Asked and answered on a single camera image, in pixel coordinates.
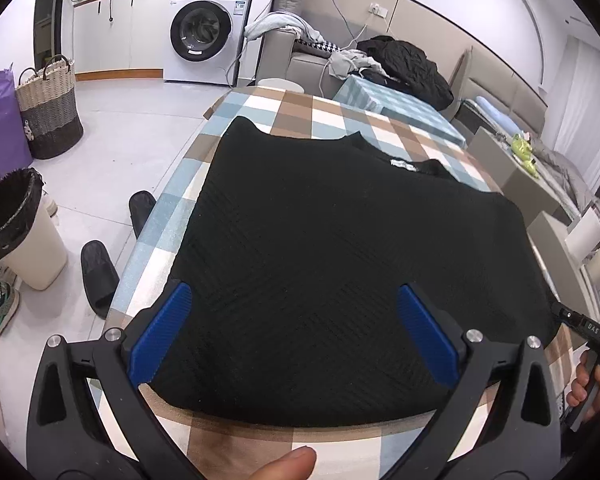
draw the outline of round stool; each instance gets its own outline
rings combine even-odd
[[[279,77],[271,77],[269,79],[261,79],[258,81],[256,86],[263,88],[275,88],[276,90],[291,90],[292,92],[298,92],[304,94],[304,88],[298,83],[289,81],[287,79],[280,79]]]

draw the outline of washing machine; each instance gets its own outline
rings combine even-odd
[[[164,80],[234,86],[251,0],[169,0]]]

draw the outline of fingernail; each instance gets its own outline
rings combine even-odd
[[[287,453],[285,456],[282,457],[282,460],[295,460],[297,458],[300,458],[301,456],[306,455],[309,452],[311,452],[310,447],[302,446],[293,450],[291,453]]]

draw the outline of wall outlet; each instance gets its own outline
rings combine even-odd
[[[376,16],[380,16],[381,18],[386,18],[386,15],[389,11],[384,7],[381,7],[380,4],[371,4],[369,5],[369,12],[375,14]]]

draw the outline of curtain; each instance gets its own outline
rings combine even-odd
[[[569,37],[548,97],[542,142],[600,186],[600,51]]]

